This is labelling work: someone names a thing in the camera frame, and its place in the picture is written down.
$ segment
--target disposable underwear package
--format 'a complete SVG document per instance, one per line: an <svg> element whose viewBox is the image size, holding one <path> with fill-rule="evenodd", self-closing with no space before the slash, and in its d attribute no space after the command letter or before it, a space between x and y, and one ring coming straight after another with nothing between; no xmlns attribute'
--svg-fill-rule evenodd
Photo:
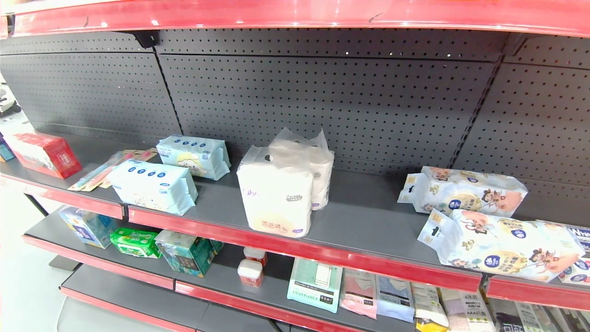
<svg viewBox="0 0 590 332"><path fill-rule="evenodd" d="M344 284L340 306L359 315L377 319L377 289L375 275L344 269Z"/></svg>
<svg viewBox="0 0 590 332"><path fill-rule="evenodd" d="M171 135L156 145L162 163L186 167L191 175L219 180L230 172L225 141Z"/></svg>
<svg viewBox="0 0 590 332"><path fill-rule="evenodd" d="M308 149L309 162L313 174L312 210L323 209L328 204L330 177L334 165L334 152L328 149L324 130L312 139L292 133L287 128L278 133L269 145L272 148L282 148L288 151Z"/></svg>
<svg viewBox="0 0 590 332"><path fill-rule="evenodd" d="M188 168L129 159L107 179L121 201L149 209L183 215L195 206L198 195Z"/></svg>
<svg viewBox="0 0 590 332"><path fill-rule="evenodd" d="M481 294L440 288L442 304L448 317L449 331L495 332L494 322Z"/></svg>
<svg viewBox="0 0 590 332"><path fill-rule="evenodd" d="M408 174L398 203L411 203L421 213L463 209L511 217L527 192L513 177L424 166Z"/></svg>
<svg viewBox="0 0 590 332"><path fill-rule="evenodd" d="M313 176L306 149L251 147L237 174L250 228L288 237L307 235Z"/></svg>
<svg viewBox="0 0 590 332"><path fill-rule="evenodd" d="M585 253L562 225L467 210L433 210L418 240L437 251L441 264L542 282Z"/></svg>

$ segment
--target blue box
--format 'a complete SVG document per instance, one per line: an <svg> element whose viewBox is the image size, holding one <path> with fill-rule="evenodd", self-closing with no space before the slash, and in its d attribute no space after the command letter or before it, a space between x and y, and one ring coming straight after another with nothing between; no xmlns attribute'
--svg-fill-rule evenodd
<svg viewBox="0 0 590 332"><path fill-rule="evenodd" d="M83 243L102 249L110 246L110 235L119 228L117 219L73 206L63 206L59 214Z"/></svg>

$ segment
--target red shelf edge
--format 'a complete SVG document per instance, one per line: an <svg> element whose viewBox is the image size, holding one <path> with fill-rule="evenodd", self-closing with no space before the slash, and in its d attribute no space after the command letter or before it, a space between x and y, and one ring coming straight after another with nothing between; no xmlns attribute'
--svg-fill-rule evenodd
<svg viewBox="0 0 590 332"><path fill-rule="evenodd" d="M168 330L171 330L171 331L195 332L195 330L193 328L178 325L178 324L166 321L166 320L161 320L160 318L156 318L156 317L153 317L150 315L142 314L142 313L139 313L135 310L123 308L123 307L120 307L116 304L112 304L112 303L100 300L98 298L91 297L86 294L82 294L78 291L75 291L73 289L69 289L64 286L61 286L61 292L68 297L75 298L77 300L86 302L91 305L95 305L99 308L102 308L102 309L105 309L108 311L112 311L114 313L118 313L120 315L136 319L138 321L143 321L143 322L149 323L151 325L155 325L155 326L162 327L162 328L167 328Z"/></svg>
<svg viewBox="0 0 590 332"><path fill-rule="evenodd" d="M240 297L224 294L213 291L203 287L187 284L185 282L176 281L176 292L188 295L195 298L211 301L232 307L238 310L246 311L261 315L263 317L279 320L287 324L294 324L309 328L311 330L320 332L360 332L352 327L342 326L340 324L328 322L314 317L309 317L303 314L291 312L289 310L272 307L270 305L262 304L246 300Z"/></svg>
<svg viewBox="0 0 590 332"><path fill-rule="evenodd" d="M544 284L496 275L490 278L486 295L516 302L590 310L590 288L582 291L570 285Z"/></svg>
<svg viewBox="0 0 590 332"><path fill-rule="evenodd" d="M148 284L156 285L166 289L174 289L174 280L161 275L151 274L149 272L141 271L138 269L130 268L121 264L105 261L94 256L86 255L69 248L58 246L54 243L47 242L36 237L23 235L22 239L25 243L36 246L38 248L54 252L58 255L64 256L69 259L73 259L76 262L88 264L95 268L103 269L115 274L126 276L135 280L147 282Z"/></svg>
<svg viewBox="0 0 590 332"><path fill-rule="evenodd" d="M9 187L18 188L18 190L35 196L41 196L50 200L55 200L63 204L76 206L83 210L88 210L105 216L122 219L123 206L117 203L108 203L94 199L85 195L74 194L73 191L60 190L51 188L39 183L13 177L7 174L0 174Z"/></svg>
<svg viewBox="0 0 590 332"><path fill-rule="evenodd" d="M459 289L470 293L477 292L483 277L482 274L473 271L455 271L455 269L446 266L418 265L415 262L403 259L393 261L364 253L320 246L289 237L277 237L250 230L218 226L155 211L137 210L132 206L129 206L129 221L240 246L255 246L270 252L314 259L344 268L360 269L412 282Z"/></svg>

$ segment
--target plastic wrapped toilet paper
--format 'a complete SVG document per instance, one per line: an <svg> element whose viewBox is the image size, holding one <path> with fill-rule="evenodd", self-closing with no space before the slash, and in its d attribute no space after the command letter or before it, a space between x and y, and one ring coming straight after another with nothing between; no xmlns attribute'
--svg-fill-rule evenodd
<svg viewBox="0 0 590 332"><path fill-rule="evenodd" d="M297 149L309 150L310 168L313 174L312 210L323 209L328 204L330 176L334 165L334 152L328 149L324 130L312 139L306 139L283 128L269 145L288 151Z"/></svg>
<svg viewBox="0 0 590 332"><path fill-rule="evenodd" d="M288 237L307 235L313 182L309 150L251 147L237 174L250 228Z"/></svg>

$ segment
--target diaper pack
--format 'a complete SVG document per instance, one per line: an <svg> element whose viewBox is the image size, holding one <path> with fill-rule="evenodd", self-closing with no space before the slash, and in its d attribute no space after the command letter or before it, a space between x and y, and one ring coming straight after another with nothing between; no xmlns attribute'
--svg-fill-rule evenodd
<svg viewBox="0 0 590 332"><path fill-rule="evenodd" d="M377 287L375 275L344 269L340 306L359 315L377 319Z"/></svg>
<svg viewBox="0 0 590 332"><path fill-rule="evenodd" d="M398 203L411 203L416 212L455 209L511 217L528 191L519 180L500 174L422 167L408 174Z"/></svg>
<svg viewBox="0 0 590 332"><path fill-rule="evenodd" d="M336 313L342 268L295 257L287 299Z"/></svg>
<svg viewBox="0 0 590 332"><path fill-rule="evenodd" d="M330 177L334 165L334 152L328 149L324 130L312 139L306 139L283 128L269 145L272 148L282 148L287 151L307 149L309 152L310 168L313 174L312 210L323 209L328 204Z"/></svg>
<svg viewBox="0 0 590 332"><path fill-rule="evenodd" d="M230 172L225 141L171 135L156 145L165 165L186 167L196 177L219 180Z"/></svg>
<svg viewBox="0 0 590 332"><path fill-rule="evenodd" d="M410 283L377 276L377 315L414 322L414 299Z"/></svg>
<svg viewBox="0 0 590 332"><path fill-rule="evenodd" d="M122 202L183 215L198 195L188 168L129 159L107 179Z"/></svg>
<svg viewBox="0 0 590 332"><path fill-rule="evenodd" d="M313 175L306 149L251 147L237 175L250 228L288 237L307 235Z"/></svg>
<svg viewBox="0 0 590 332"><path fill-rule="evenodd" d="M437 251L443 265L549 282L584 255L564 226L483 213L433 210L418 240Z"/></svg>

